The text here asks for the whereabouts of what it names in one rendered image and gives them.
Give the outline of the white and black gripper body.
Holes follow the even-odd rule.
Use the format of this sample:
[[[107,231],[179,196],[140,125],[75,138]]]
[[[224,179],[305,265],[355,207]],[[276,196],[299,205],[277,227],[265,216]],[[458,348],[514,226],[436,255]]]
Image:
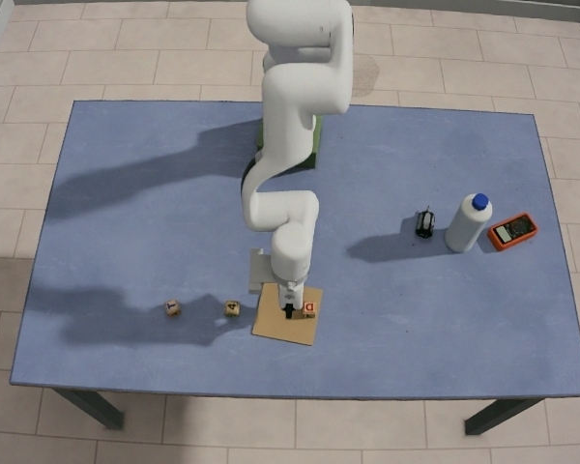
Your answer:
[[[285,308],[285,304],[293,304],[295,309],[301,309],[303,307],[304,282],[294,286],[293,292],[287,292],[286,286],[280,283],[277,284],[278,301],[281,309]]]

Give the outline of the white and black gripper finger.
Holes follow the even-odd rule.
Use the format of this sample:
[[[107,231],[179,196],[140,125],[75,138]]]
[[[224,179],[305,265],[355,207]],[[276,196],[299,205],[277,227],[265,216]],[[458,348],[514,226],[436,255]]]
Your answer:
[[[292,312],[293,310],[295,311],[296,309],[293,308],[292,304],[286,304],[285,308],[283,308],[282,310],[285,310],[286,312],[286,319],[292,319]]]

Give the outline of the tan square mat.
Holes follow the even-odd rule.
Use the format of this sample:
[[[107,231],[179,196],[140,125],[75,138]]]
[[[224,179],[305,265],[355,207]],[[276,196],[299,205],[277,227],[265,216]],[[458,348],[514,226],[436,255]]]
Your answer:
[[[286,319],[279,307],[277,283],[264,283],[252,334],[312,346],[322,293],[304,286],[303,302],[316,302],[316,317],[303,318],[302,308]]]

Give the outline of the white plastic bottle with blue cap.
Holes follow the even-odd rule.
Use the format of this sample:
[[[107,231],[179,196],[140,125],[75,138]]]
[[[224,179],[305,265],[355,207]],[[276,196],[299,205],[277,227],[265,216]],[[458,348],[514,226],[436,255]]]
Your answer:
[[[492,205],[486,195],[482,193],[467,195],[445,234],[447,246],[459,253],[471,249],[491,216]]]

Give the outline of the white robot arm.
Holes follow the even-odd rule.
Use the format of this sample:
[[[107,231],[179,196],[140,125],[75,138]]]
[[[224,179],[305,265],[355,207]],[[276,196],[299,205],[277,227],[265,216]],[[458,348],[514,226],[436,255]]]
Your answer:
[[[280,283],[293,292],[309,273],[318,200],[308,190],[256,190],[310,156],[315,116],[347,111],[353,14],[345,0],[248,0],[246,24],[269,50],[262,79],[264,147],[242,180],[243,217],[250,231],[275,232],[271,254],[250,249],[248,292],[262,295],[263,283]]]

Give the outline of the orange digital multimeter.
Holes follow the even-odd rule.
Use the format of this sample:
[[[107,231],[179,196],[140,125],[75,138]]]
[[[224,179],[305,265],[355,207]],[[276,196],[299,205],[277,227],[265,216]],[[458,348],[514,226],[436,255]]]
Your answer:
[[[492,226],[487,236],[498,251],[503,251],[534,237],[537,231],[529,214],[523,213]]]

